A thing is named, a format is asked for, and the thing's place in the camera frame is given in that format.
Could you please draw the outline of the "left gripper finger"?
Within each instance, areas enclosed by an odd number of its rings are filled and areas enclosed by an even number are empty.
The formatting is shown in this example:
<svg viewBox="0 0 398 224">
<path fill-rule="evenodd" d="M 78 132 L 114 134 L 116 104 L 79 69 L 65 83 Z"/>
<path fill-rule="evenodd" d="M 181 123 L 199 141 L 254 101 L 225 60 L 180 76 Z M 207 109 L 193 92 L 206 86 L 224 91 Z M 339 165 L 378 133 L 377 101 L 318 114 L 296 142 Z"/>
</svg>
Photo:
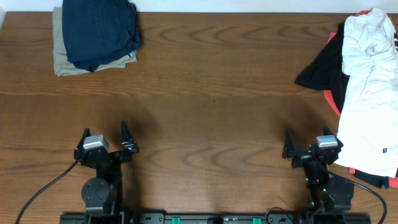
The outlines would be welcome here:
<svg viewBox="0 0 398 224">
<path fill-rule="evenodd" d="M 80 141 L 79 141 L 79 143 L 78 143 L 78 145 L 77 145 L 77 147 L 76 147 L 76 150 L 77 150 L 77 151 L 83 149 L 83 145 L 84 145 L 85 139 L 86 139 L 87 137 L 90 137 L 90 136 L 91 136 L 90 129 L 89 129 L 89 128 L 85 128 L 85 130 L 84 130 L 84 132 L 83 132 L 83 135 L 82 135 L 82 137 L 81 137 L 81 139 L 80 139 Z"/>
<path fill-rule="evenodd" d="M 127 124 L 124 120 L 121 121 L 121 144 L 129 151 L 129 152 L 137 152 L 137 143 L 134 138 L 131 136 Z"/>
</svg>

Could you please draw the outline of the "navy blue shorts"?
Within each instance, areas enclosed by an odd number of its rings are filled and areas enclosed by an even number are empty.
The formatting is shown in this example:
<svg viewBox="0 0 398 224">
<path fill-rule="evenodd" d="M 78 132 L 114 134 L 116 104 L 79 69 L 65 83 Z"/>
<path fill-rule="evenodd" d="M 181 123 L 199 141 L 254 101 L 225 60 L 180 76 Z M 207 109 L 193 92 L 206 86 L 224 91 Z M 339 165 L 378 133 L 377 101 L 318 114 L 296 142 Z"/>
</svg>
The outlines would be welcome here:
<svg viewBox="0 0 398 224">
<path fill-rule="evenodd" d="M 137 11 L 128 0 L 64 0 L 62 33 L 67 61 L 94 72 L 141 44 Z"/>
</svg>

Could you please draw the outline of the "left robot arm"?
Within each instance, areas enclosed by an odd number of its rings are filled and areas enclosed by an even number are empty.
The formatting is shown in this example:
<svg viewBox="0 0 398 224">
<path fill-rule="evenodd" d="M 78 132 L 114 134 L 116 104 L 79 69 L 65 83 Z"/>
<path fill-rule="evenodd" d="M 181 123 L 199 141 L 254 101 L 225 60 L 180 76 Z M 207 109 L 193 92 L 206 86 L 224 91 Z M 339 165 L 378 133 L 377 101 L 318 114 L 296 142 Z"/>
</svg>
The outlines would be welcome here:
<svg viewBox="0 0 398 224">
<path fill-rule="evenodd" d="M 129 223 L 129 212 L 123 207 L 121 165 L 131 162 L 139 147 L 125 121 L 121 122 L 123 149 L 109 151 L 109 143 L 102 134 L 91 135 L 86 128 L 74 151 L 74 159 L 82 166 L 96 171 L 96 176 L 82 187 L 85 203 L 85 223 Z"/>
</svg>

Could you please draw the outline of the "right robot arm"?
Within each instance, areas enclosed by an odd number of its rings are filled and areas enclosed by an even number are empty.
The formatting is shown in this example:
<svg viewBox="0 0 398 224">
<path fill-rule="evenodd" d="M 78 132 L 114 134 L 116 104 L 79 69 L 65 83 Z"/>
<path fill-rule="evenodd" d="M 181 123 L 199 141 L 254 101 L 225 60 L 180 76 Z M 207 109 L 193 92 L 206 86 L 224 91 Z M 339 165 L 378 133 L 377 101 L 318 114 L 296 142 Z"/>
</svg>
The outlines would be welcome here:
<svg viewBox="0 0 398 224">
<path fill-rule="evenodd" d="M 285 132 L 282 158 L 290 159 L 292 168 L 302 168 L 313 209 L 297 215 L 292 223 L 344 223 L 344 211 L 351 209 L 354 185 L 331 175 L 328 166 L 338 159 L 343 143 L 328 126 L 306 151 L 298 150 L 290 130 Z"/>
</svg>

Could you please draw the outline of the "black garment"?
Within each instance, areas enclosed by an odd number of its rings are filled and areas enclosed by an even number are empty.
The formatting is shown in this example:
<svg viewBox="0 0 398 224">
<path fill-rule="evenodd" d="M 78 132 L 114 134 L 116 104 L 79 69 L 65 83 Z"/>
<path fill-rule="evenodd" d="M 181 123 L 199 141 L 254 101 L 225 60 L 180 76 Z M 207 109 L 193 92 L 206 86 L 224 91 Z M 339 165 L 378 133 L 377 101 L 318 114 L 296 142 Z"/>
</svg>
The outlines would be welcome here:
<svg viewBox="0 0 398 224">
<path fill-rule="evenodd" d="M 325 99 L 339 117 L 349 81 L 349 76 L 342 72 L 343 31 L 344 22 L 338 24 L 337 32 L 330 33 L 326 46 L 295 80 L 295 84 L 302 87 L 323 90 Z M 372 175 L 352 167 L 349 172 L 375 187 L 397 188 L 397 178 Z"/>
</svg>

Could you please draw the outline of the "folded khaki shorts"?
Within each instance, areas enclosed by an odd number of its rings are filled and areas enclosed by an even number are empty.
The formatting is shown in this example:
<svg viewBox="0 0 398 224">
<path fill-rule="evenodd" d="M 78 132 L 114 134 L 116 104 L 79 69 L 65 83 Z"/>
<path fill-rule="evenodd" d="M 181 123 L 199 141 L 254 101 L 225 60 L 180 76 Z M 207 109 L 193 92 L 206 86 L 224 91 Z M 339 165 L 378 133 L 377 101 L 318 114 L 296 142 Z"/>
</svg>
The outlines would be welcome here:
<svg viewBox="0 0 398 224">
<path fill-rule="evenodd" d="M 56 76 L 67 77 L 72 75 L 80 75 L 89 73 L 87 70 L 79 69 L 67 60 L 67 53 L 63 41 L 62 32 L 62 8 L 55 7 L 52 13 L 53 25 L 53 67 Z M 109 68 L 125 68 L 127 63 L 136 62 L 136 51 L 131 52 L 124 57 L 112 61 L 110 63 L 100 65 L 95 71 L 105 70 Z"/>
</svg>

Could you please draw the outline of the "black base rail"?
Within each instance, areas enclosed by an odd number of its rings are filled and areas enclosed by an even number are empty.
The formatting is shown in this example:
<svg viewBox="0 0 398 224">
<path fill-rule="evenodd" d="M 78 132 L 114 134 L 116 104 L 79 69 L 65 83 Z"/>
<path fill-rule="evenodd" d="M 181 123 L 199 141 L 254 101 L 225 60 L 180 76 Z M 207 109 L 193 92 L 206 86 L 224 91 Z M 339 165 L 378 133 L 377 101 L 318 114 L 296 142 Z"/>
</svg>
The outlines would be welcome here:
<svg viewBox="0 0 398 224">
<path fill-rule="evenodd" d="M 119 224 L 305 224 L 309 221 L 293 213 L 268 213 L 263 215 L 165 215 L 144 213 L 141 215 L 118 215 L 90 217 L 84 215 L 61 215 L 60 224 L 119 223 Z"/>
</svg>

